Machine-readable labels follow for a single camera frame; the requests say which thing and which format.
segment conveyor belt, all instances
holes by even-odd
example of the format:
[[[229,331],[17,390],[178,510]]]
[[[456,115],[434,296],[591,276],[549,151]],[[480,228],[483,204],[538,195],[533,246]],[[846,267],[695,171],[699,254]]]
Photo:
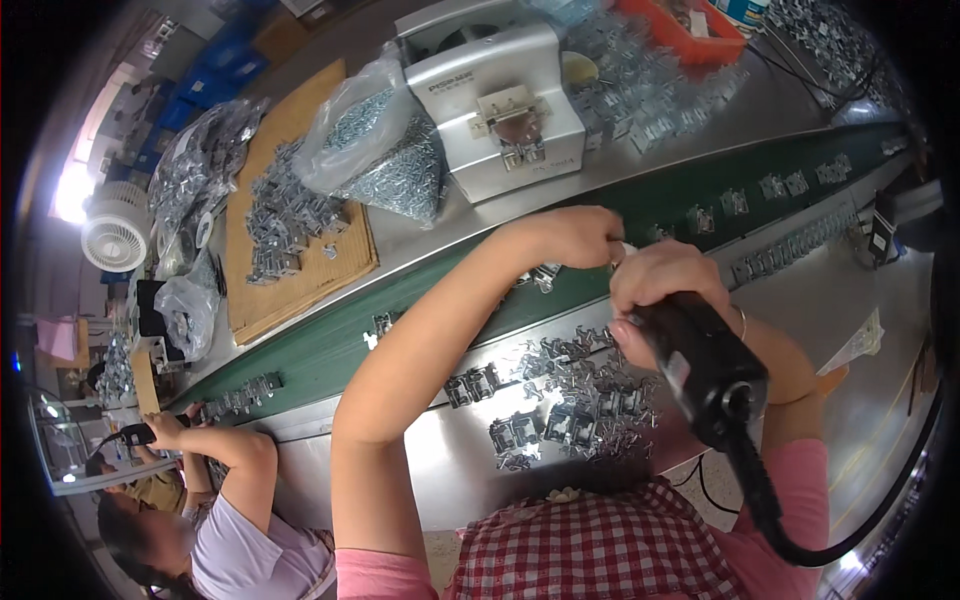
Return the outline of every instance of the conveyor belt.
[[[902,134],[900,124],[873,124],[781,138],[685,161],[563,204],[601,204],[618,211],[624,218],[627,241],[638,246],[651,242],[649,230],[659,224],[672,226],[677,239],[707,251],[816,204],[866,175],[887,160],[880,142]],[[833,162],[840,153],[846,154],[852,165],[848,179],[833,184],[818,182],[816,167]],[[771,173],[785,178],[801,169],[810,186],[807,192],[796,198],[764,200],[759,180]],[[731,188],[746,190],[749,214],[724,216],[719,198]],[[689,232],[686,213],[695,204],[712,207],[714,233],[694,236]],[[218,397],[250,377],[273,371],[280,372],[284,388],[262,407],[253,407],[251,414],[226,422],[267,417],[339,394],[368,353],[363,333],[372,329],[371,316],[409,307],[483,237],[471,238],[417,269],[381,282],[363,296],[334,305],[252,348],[181,394],[170,408],[179,410],[188,402]],[[608,281],[606,269],[565,269],[550,294],[541,294],[532,285],[517,288],[493,313],[477,341],[499,337],[602,297],[608,293]]]

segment woman's right hand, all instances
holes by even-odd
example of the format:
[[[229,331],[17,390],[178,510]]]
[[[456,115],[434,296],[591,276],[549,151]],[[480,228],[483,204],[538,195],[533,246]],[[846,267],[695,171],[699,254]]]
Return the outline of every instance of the woman's right hand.
[[[186,428],[173,413],[170,411],[148,413],[143,416],[143,422],[154,430],[156,436],[156,442],[148,444],[149,447],[154,450],[180,450],[178,438]]]
[[[655,370],[653,352],[639,329],[626,320],[634,306],[649,306],[675,292],[697,292],[710,303],[734,333],[743,331],[740,313],[730,305],[730,292],[717,264],[695,246],[664,240],[623,259],[610,281],[613,321],[610,331],[631,364]]]

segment red plastic bin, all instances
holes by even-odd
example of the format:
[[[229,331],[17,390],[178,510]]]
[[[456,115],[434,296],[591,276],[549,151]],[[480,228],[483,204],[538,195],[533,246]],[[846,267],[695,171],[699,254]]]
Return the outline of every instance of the red plastic bin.
[[[697,5],[697,10],[707,15],[707,25],[720,37],[694,37],[669,11],[653,0],[618,0],[616,3],[624,14],[646,16],[650,20],[650,33],[657,44],[673,48],[681,64],[736,62],[747,45],[743,34],[707,0],[691,2],[691,6]]]

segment pink shirt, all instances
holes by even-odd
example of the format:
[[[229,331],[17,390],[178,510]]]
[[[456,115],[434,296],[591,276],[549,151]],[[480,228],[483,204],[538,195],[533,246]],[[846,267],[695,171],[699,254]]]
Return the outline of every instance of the pink shirt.
[[[797,544],[820,549],[827,546],[829,506],[827,448],[819,440],[797,440],[764,458],[783,508],[781,523]],[[813,598],[820,569],[788,565],[754,529],[746,509],[729,533],[710,527],[727,563],[755,600]],[[337,550],[337,597],[364,600],[437,598],[426,564],[410,557]],[[677,596],[660,596],[661,600]]]

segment white fan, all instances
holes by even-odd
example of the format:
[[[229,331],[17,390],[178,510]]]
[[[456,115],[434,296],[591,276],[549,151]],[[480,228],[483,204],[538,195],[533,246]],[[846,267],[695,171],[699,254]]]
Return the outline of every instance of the white fan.
[[[146,192],[129,181],[111,181],[93,192],[80,237],[90,262],[124,273],[146,258],[149,239]]]

